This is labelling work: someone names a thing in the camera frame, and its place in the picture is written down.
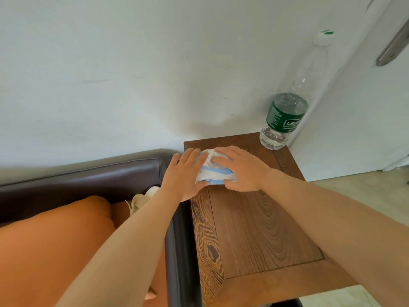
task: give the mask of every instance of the tiled floor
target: tiled floor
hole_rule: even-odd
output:
[[[371,206],[409,226],[409,167],[373,171],[328,180],[317,185]],[[303,307],[381,307],[361,285],[305,296]]]

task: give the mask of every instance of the wooden side table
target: wooden side table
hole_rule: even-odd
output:
[[[268,150],[258,137],[188,141],[184,148],[236,145],[304,180],[287,147]],[[212,185],[191,203],[204,307],[254,307],[356,284],[262,191]]]

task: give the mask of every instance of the orange pillow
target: orange pillow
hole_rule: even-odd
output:
[[[0,228],[0,305],[54,306],[114,231],[98,196]]]

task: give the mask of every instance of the plastic water bottle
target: plastic water bottle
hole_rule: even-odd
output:
[[[297,128],[322,82],[328,62],[328,47],[334,32],[321,31],[314,37],[310,51],[293,75],[287,92],[273,96],[267,124],[261,129],[260,142],[267,149],[281,149]]]

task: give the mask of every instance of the hand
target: hand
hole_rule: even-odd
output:
[[[256,156],[236,146],[218,147],[214,150],[225,154],[230,159],[215,156],[212,158],[212,162],[227,167],[236,174],[237,182],[223,181],[228,189],[235,191],[261,190],[263,180],[271,171],[269,166]]]
[[[187,149],[180,156],[175,154],[166,170],[161,190],[165,190],[175,195],[181,201],[186,201],[197,194],[203,187],[210,184],[207,181],[196,182],[199,170],[202,168],[209,153],[204,152],[195,163],[200,154],[200,149]]]

